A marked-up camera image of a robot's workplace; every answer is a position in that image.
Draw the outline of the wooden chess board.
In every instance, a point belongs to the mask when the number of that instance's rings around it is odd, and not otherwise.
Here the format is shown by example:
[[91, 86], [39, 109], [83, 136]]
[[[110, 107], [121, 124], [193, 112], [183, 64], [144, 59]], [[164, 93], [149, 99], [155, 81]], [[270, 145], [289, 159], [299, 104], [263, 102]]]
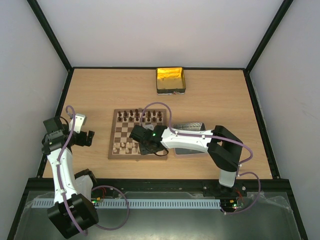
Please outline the wooden chess board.
[[167, 124], [167, 111], [165, 109], [149, 108], [145, 113], [142, 113], [142, 111], [142, 108], [119, 108], [113, 111], [108, 149], [109, 160], [167, 160], [168, 156], [164, 150], [159, 151], [157, 155], [141, 155], [139, 143], [130, 138], [134, 126], [139, 124], [143, 126], [163, 126]]

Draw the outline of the gold tin box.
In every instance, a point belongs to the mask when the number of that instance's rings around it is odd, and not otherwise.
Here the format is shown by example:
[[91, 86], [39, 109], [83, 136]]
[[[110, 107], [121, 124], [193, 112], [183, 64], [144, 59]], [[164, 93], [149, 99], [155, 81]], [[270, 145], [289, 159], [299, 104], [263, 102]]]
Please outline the gold tin box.
[[156, 92], [158, 95], [183, 95], [186, 81], [182, 67], [158, 67], [156, 69]]

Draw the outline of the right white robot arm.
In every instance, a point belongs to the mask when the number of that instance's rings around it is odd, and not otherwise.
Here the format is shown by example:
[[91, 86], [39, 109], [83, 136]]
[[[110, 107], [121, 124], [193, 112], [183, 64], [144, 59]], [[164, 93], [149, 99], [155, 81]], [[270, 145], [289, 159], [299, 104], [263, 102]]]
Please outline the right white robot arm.
[[235, 180], [244, 144], [225, 127], [191, 131], [157, 125], [149, 128], [136, 125], [129, 137], [139, 143], [142, 155], [168, 149], [189, 149], [207, 153], [220, 169], [218, 191], [229, 196], [236, 189]]

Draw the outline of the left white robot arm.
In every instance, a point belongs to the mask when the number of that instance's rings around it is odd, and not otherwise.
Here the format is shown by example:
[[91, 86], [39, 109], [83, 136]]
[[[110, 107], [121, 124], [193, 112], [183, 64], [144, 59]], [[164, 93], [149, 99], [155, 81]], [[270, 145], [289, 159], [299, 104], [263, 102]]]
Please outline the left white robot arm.
[[82, 131], [87, 117], [77, 113], [69, 122], [62, 123], [59, 116], [43, 122], [46, 135], [42, 140], [42, 153], [47, 157], [54, 181], [53, 206], [47, 210], [50, 221], [66, 239], [99, 221], [91, 200], [92, 188], [97, 180], [89, 169], [73, 171], [71, 147], [91, 146], [94, 132]]

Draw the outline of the silver metal tray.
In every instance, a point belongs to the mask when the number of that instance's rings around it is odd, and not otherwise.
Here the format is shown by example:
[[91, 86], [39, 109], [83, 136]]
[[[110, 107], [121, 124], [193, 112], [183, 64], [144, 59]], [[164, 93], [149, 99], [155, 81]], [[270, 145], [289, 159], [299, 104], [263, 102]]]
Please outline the silver metal tray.
[[[172, 127], [178, 130], [186, 130], [186, 131], [205, 131], [206, 127], [203, 122], [187, 122], [187, 123], [177, 123], [173, 124]], [[203, 151], [186, 149], [186, 148], [175, 148], [174, 149], [176, 156], [193, 156], [204, 154]]]

